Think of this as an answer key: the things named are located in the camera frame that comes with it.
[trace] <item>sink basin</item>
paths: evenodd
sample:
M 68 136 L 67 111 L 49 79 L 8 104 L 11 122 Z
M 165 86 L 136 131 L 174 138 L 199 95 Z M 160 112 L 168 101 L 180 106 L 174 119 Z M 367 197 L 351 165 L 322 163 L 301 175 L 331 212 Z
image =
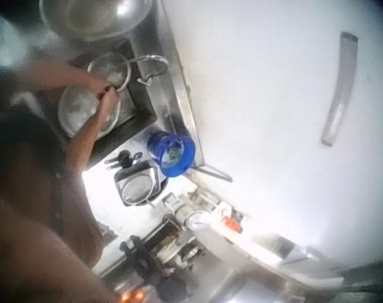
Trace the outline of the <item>sink basin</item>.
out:
M 118 52 L 128 59 L 134 57 L 131 45 L 128 41 L 111 50 Z M 77 68 L 86 68 L 90 61 L 103 54 L 94 52 L 82 54 L 70 61 L 70 64 Z M 157 120 L 154 108 L 150 101 L 146 87 L 137 82 L 140 71 L 137 65 L 132 65 L 131 81 L 125 90 L 119 93 L 121 97 L 121 110 L 116 127 L 103 138 L 95 142 L 94 149 L 90 156 L 88 169 L 100 162 L 108 154 L 128 139 L 134 137 L 140 131 L 147 128 Z M 58 122 L 58 102 L 64 88 L 51 92 L 39 93 L 39 102 L 45 112 L 46 121 L 63 143 L 69 142 L 70 138 L 65 134 Z

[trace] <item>steel bowl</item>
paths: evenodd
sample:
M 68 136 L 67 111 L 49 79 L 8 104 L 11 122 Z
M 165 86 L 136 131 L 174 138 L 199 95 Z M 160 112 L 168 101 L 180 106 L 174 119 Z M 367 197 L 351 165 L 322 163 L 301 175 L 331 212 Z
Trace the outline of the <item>steel bowl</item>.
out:
M 118 92 L 124 90 L 131 79 L 130 62 L 124 56 L 113 52 L 93 60 L 88 65 L 87 72 L 110 82 Z
M 40 0 L 44 24 L 82 41 L 125 35 L 148 15 L 152 0 Z
M 58 120 L 69 137 L 79 132 L 83 125 L 92 117 L 97 110 L 99 100 L 94 93 L 84 86 L 67 87 L 58 103 Z M 104 137 L 115 127 L 121 106 L 121 100 L 112 110 L 110 116 L 102 126 L 96 140 Z

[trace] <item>blue plastic jar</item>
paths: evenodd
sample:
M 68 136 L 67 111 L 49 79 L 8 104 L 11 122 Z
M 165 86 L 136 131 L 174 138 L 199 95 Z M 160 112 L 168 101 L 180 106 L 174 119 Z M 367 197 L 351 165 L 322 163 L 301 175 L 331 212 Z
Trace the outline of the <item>blue plastic jar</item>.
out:
M 148 152 L 166 177 L 177 177 L 192 165 L 196 146 L 189 136 L 160 131 L 149 139 Z

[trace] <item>light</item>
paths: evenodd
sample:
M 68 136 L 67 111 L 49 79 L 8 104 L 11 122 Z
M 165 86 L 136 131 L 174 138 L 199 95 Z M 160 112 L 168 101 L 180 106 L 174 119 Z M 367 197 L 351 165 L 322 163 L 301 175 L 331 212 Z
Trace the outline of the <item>light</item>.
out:
M 123 15 L 127 14 L 129 12 L 130 8 L 131 8 L 131 3 L 124 0 L 122 4 L 117 6 L 117 15 L 123 16 Z
M 135 295 L 135 298 L 136 298 L 137 300 L 142 300 L 142 299 L 144 298 L 144 295 L 143 295 L 143 293 L 141 293 L 141 292 L 137 292 L 137 294 Z
M 130 294 L 126 292 L 125 294 L 121 296 L 121 301 L 127 302 L 130 299 L 130 297 L 131 297 Z

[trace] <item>red object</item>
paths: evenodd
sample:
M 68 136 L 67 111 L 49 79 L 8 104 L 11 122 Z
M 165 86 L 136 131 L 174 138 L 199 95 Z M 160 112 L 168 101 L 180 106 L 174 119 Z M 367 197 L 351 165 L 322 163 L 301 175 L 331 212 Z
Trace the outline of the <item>red object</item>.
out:
M 239 225 L 239 223 L 232 218 L 225 216 L 222 218 L 221 222 L 225 224 L 225 226 L 227 226 L 229 229 L 232 229 L 239 234 L 241 233 L 241 225 Z

